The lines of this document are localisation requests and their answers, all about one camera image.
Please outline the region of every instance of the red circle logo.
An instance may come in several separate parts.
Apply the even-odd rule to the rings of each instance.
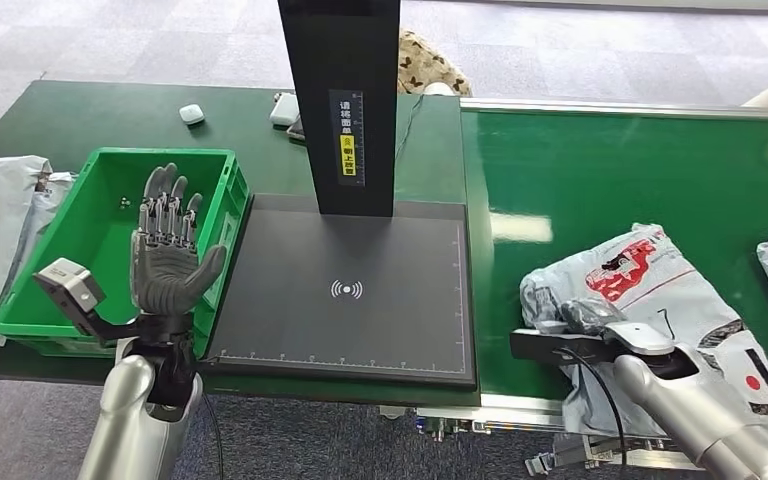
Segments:
[[[746,385],[752,390],[761,390],[761,382],[752,375],[746,377]]]

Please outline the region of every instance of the robotic hand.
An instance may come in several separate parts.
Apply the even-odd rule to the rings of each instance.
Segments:
[[[716,478],[768,480],[768,431],[738,392],[689,345],[645,323],[629,322],[604,302],[560,307],[574,333],[515,330],[511,353],[553,365],[613,362],[623,393],[640,405],[698,467]]]
[[[183,212],[186,186],[172,163],[146,182],[131,236],[131,296],[140,309],[131,322],[114,325],[98,315],[103,292],[70,260],[60,258],[34,275],[79,331],[103,345],[118,340],[81,480],[171,478],[201,400],[191,310],[222,272],[226,250],[210,248],[199,264],[195,230],[202,197],[194,194]]]
[[[131,237],[131,295],[143,312],[186,314],[222,273],[223,245],[209,248],[199,265],[195,229],[202,196],[193,194],[183,212],[186,188],[187,177],[178,176],[174,163],[157,167],[146,182]]]

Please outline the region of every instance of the white small box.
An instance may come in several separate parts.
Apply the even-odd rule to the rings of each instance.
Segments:
[[[181,109],[178,110],[178,113],[181,115],[181,120],[187,125],[195,125],[204,120],[204,112],[202,112],[201,107],[195,103],[181,107]]]

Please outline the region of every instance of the label sticker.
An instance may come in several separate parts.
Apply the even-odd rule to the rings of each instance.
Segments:
[[[337,183],[366,185],[363,150],[363,92],[330,90],[331,119],[337,159]]]

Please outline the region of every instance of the gray carpet floor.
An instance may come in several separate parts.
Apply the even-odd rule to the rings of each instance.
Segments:
[[[768,15],[406,0],[402,24],[481,97],[738,105],[768,86]],[[292,87],[272,0],[0,0],[0,117],[38,78]],[[74,478],[99,392],[0,382],[0,480]],[[231,479],[516,479],[524,458],[551,445],[517,432],[436,444],[410,417],[386,420],[372,406],[212,398]],[[616,477],[609,467],[551,476]],[[213,478],[202,409],[176,479]]]

